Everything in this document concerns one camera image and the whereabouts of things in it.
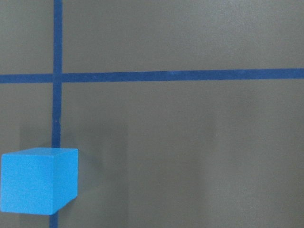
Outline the blue cube block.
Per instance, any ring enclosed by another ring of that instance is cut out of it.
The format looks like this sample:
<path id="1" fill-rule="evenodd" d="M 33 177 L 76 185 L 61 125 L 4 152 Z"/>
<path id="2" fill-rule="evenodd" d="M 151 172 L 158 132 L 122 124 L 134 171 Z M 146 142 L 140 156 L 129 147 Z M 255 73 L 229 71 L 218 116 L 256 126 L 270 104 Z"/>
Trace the blue cube block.
<path id="1" fill-rule="evenodd" d="M 53 215 L 77 196 L 78 149 L 31 148 L 2 155 L 2 212 Z"/>

